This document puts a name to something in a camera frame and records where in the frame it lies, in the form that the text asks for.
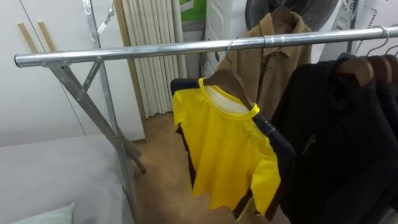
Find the pillow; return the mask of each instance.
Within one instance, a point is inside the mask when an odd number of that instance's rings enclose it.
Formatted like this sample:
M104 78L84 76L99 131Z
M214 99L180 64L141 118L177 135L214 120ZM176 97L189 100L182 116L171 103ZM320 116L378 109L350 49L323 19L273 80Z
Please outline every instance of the pillow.
M75 203L67 207L35 215L11 224L72 224L74 211Z

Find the metal hanger hook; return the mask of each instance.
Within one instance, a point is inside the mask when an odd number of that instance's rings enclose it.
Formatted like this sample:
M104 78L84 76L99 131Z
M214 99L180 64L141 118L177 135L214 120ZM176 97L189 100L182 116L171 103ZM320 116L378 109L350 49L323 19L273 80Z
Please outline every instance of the metal hanger hook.
M389 49L387 49L387 51L386 51L384 54L388 54L388 52L389 52L391 49L394 49L394 48L396 48L396 47L398 47L398 45L395 45L395 46L390 47Z
M229 44L228 48L226 49L226 59L229 61L229 63L231 64L231 68L232 68L232 61L231 59L229 59L229 50L231 49L232 43L238 39L239 37L235 37L231 40L231 43Z
M284 6L285 2L286 2L286 0L282 0L282 2L280 0L278 0L279 6Z
M383 33L382 33L382 34L384 34L384 32L386 32L386 33L387 33L387 39L386 39L386 41L385 41L382 45L380 45L380 46L378 46L378 47L375 47L375 48L371 49L371 50L366 54L366 56L368 56L373 50L380 49L381 47L385 46L385 45L387 44L388 40L390 39L390 32L388 32L388 30L387 30L385 27L382 27L382 26L372 26L371 28L375 28L375 27L382 28L382 29L383 29Z

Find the green picture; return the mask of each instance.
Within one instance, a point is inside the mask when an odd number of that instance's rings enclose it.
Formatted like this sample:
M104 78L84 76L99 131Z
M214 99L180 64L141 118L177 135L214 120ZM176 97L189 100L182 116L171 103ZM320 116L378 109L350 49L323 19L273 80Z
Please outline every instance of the green picture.
M206 19L206 0L180 0L182 22L199 22Z

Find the white cabinet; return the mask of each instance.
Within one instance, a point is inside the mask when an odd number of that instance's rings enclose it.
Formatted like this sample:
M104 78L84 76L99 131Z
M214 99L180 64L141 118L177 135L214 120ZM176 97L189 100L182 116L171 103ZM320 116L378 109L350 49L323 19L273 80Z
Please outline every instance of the white cabinet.
M50 52L50 49L40 30L39 22L45 24L56 50L86 50L92 48L81 0L21 0L21 3L23 3L26 13L36 30L37 37L40 39L46 52ZM106 17L109 0L94 0L93 7L97 25L99 26ZM102 48L123 46L116 16L108 24L100 39ZM73 72L81 83L86 78L91 65L92 63L76 63L71 65ZM144 130L127 60L108 61L105 62L105 65L120 128L128 139L143 139ZM104 117L109 121L99 73L91 84L88 94ZM100 133L100 130L80 108L80 105L78 105L69 93L67 95L81 121L85 133Z
M70 102L49 69L18 68L15 54L30 54L19 28L26 28L38 52L43 48L19 1L0 14L0 146L84 134Z

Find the clothing rack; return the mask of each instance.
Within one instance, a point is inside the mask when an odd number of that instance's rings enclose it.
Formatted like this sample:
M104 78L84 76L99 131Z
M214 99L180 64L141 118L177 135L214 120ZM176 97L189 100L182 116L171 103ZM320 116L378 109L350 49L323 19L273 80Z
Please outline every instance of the clothing rack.
M398 37L398 27L388 27L389 37ZM382 28L339 30L329 32L308 32L303 34L268 35L236 39L231 50L250 48L271 48L308 44L327 44L355 40L371 40L387 38ZM153 57L164 55L191 54L202 52L224 51L231 40L211 40L187 42L179 44L144 45L134 47L118 47L111 49L54 52L44 54L16 55L18 67L34 67L49 65L70 65L72 63L95 62L101 60L118 60L127 58Z
M99 28L97 28L92 0L81 0L81 3L83 5L83 11L85 13L86 22L88 25L88 32L90 35L91 46L93 49L101 49L100 35L105 30L109 21L114 16L114 13L115 13L114 0L111 0L111 2L109 4L109 10L108 10L106 19L100 25ZM112 94L111 94L111 89L109 87L108 75L106 73L105 64L102 62L102 60L100 58L97 58L97 61L94 65L95 66L93 66L91 68L89 75L82 86L82 92L87 91L89 89L94 76L96 75L96 73L99 73L99 78L101 80L101 87L103 90L103 96L104 96L105 104L106 104L106 112L108 113L107 115L109 118L109 126L111 127L113 133L118 134L118 137L119 137L118 141L122 142L122 144L121 144L122 150L116 150L116 154L117 154L117 158L118 158L118 162L119 162L119 168L120 168L119 171L121 174L123 191L124 191L124 194L126 195L128 203L130 205L131 213L135 217L136 216L135 206L134 206L135 199L134 199L134 192L133 192L134 187L131 185L130 180L129 180L129 177L134 174L132 174L132 172L129 170L129 166L131 166L131 164L129 163L129 160L126 159L123 149L126 147L131 155L134 154L133 159L135 160L137 166L140 168L140 170L142 172L145 172L146 169L137 158L138 155L141 155L141 152L138 150L138 148L136 146L131 145L132 143L128 139L126 139L123 136L123 133L120 131L118 122L116 120L116 115L115 115L114 105L113 105L113 100L112 100Z
M101 132L114 146L119 156L122 178L125 180L123 182L123 187L126 192L129 191L130 186L127 172L128 167L124 161L125 156L128 155L137 164L138 168L140 168L142 172L145 172L146 169L138 158L139 156L137 153L137 147L124 137L116 122L112 125L114 126L114 129L112 128L112 126L106 121L104 116L96 107L93 100L87 94L91 82L105 60L214 52L227 50L230 44L231 50L238 50L383 39L388 37L398 37L398 27L353 29L330 32L309 32L304 34L268 35L264 37L236 39L233 41L233 43L231 43L231 40L214 40L179 44L145 45L112 49L93 49L16 55L14 60L18 67L42 66L49 68L59 79L62 85L69 91L71 96L76 99L87 115L93 120L95 125L97 125ZM77 77L70 68L71 64L82 62L93 62L93 66L83 84L78 81Z

